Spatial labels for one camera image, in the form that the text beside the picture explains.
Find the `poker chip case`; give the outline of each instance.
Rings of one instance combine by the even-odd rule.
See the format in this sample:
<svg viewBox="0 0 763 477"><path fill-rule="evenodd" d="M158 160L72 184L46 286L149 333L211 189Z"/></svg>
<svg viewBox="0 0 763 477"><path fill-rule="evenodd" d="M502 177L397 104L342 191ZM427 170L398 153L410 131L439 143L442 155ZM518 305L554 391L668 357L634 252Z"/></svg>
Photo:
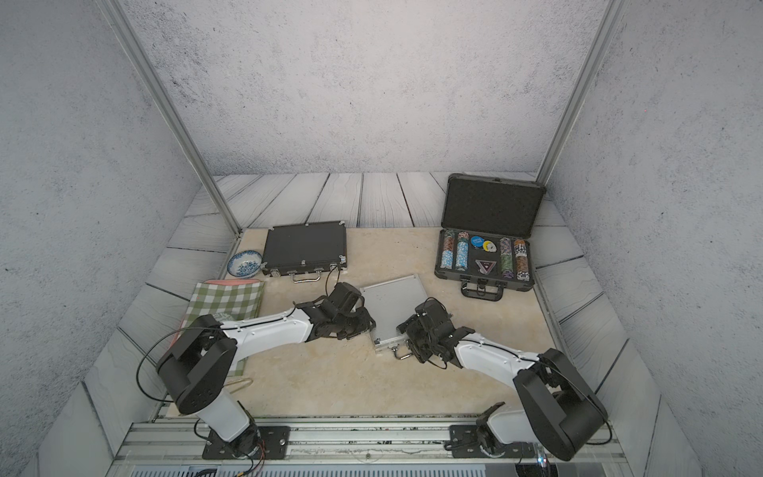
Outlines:
<svg viewBox="0 0 763 477"><path fill-rule="evenodd" d="M281 225L268 230L262 254L262 273L291 276L293 282L316 282L322 272L347 268L347 229L344 222ZM316 279L295 276L317 273Z"/></svg>
<svg viewBox="0 0 763 477"><path fill-rule="evenodd" d="M500 300L505 288L532 289L535 277L527 238L545 193L546 188L534 182L451 174L435 276L461 282L466 297L488 301ZM468 247L465 256L463 243Z"/></svg>

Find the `mounting plate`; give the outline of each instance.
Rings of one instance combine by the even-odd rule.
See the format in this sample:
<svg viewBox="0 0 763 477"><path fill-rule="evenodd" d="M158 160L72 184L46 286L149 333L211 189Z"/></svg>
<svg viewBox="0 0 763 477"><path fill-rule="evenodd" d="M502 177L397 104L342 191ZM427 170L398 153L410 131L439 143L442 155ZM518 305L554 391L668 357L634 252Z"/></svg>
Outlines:
<svg viewBox="0 0 763 477"><path fill-rule="evenodd" d="M455 459L484 459L487 454L480 449L477 442L477 426L450 426L451 451ZM506 453L497 459L535 459L533 445L527 442L516 442L506 445Z"/></svg>
<svg viewBox="0 0 763 477"><path fill-rule="evenodd" d="M260 426L258 428L259 435L265 444L265 459L284 459L286 457L286 446L288 446L288 436L291 428L289 426ZM254 447L255 437L252 435L250 439L249 444L251 444L251 447ZM226 444L216 432L211 431L207 438L207 445L204 446L204 452L201 453L201 458L206 460L236 459ZM255 460L259 458L259 449L255 450L252 458Z"/></svg>

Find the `gray textured wall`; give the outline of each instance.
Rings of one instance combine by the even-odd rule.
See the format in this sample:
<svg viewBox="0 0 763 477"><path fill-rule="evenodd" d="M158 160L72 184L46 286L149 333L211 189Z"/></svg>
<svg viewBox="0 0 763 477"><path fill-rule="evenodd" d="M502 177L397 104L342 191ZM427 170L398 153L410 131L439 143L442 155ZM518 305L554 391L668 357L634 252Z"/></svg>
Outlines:
<svg viewBox="0 0 763 477"><path fill-rule="evenodd" d="M92 0L0 4L0 475L15 475L199 183Z"/></svg>
<svg viewBox="0 0 763 477"><path fill-rule="evenodd" d="M763 468L763 3L631 0L552 195L710 475Z"/></svg>
<svg viewBox="0 0 763 477"><path fill-rule="evenodd" d="M122 0L213 173L537 168L606 0Z"/></svg>

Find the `black foam lid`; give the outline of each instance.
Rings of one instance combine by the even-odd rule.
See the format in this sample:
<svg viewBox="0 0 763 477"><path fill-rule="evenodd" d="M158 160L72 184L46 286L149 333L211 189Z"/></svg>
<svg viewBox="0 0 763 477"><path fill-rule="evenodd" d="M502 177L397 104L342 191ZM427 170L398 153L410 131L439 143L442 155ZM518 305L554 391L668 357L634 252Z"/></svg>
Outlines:
<svg viewBox="0 0 763 477"><path fill-rule="evenodd" d="M452 174L443 228L528 238L546 188L534 182Z"/></svg>

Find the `blue poker chip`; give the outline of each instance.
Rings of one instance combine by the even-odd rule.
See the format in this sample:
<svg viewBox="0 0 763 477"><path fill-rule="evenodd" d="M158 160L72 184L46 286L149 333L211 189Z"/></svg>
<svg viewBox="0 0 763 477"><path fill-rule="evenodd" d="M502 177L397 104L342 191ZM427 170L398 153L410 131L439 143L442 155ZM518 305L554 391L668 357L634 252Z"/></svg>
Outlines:
<svg viewBox="0 0 763 477"><path fill-rule="evenodd" d="M475 248L479 248L479 249L481 249L481 248L482 248L482 244L483 244L483 243L485 243L485 239L484 239L484 238L482 238L482 237L480 237L480 236L477 236L477 235L475 235L475 236L473 236L473 237L472 237L472 245L473 245Z"/></svg>

